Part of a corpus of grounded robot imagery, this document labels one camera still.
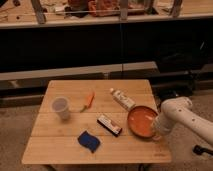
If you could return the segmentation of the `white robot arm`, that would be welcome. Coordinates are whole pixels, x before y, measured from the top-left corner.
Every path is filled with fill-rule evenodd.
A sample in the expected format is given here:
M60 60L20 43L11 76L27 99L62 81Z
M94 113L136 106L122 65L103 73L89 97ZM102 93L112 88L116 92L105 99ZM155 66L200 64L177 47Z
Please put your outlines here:
M160 135L167 135L176 123L180 123L213 146L213 122L193 113L192 106L192 101L188 97L163 101L161 112L153 120L152 128Z

